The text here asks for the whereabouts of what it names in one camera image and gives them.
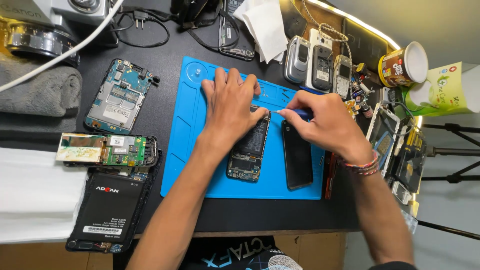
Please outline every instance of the screwdriver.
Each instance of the screwdriver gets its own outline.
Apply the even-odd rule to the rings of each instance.
[[[306,109],[293,109],[292,111],[296,112],[303,120],[313,119],[313,111],[310,108]]]

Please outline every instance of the hand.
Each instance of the hand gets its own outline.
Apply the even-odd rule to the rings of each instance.
[[[202,89],[208,109],[199,138],[224,152],[223,156],[268,114],[266,108],[250,112],[253,95],[260,94],[257,77],[253,74],[243,81],[236,68],[230,69],[228,74],[223,68],[217,68],[215,81],[203,80]]]
[[[314,118],[304,121],[290,109],[311,108]],[[300,136],[325,150],[342,156],[348,163],[362,165],[372,160],[372,147],[345,109],[338,94],[315,95],[300,90],[280,111]]]

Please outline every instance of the wooden desk edge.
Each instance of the wooden desk edge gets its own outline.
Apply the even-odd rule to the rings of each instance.
[[[240,236],[263,236],[263,235],[301,235],[311,233],[350,233],[358,232],[351,229],[319,229],[319,230],[280,230],[280,231],[248,231],[248,232],[210,232],[193,233],[193,237],[240,237]],[[140,239],[142,233],[137,233],[134,239]]]

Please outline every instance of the gray towel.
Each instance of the gray towel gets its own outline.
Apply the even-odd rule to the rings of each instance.
[[[0,58],[1,85],[43,64],[4,54]],[[56,66],[0,92],[0,130],[74,131],[81,89],[82,77],[78,70]]]

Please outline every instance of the white cloth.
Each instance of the white cloth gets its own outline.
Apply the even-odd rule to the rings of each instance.
[[[83,200],[87,168],[54,152],[0,148],[0,244],[66,239]]]
[[[233,16],[246,24],[255,39],[260,62],[282,61],[288,40],[278,0],[245,0]]]

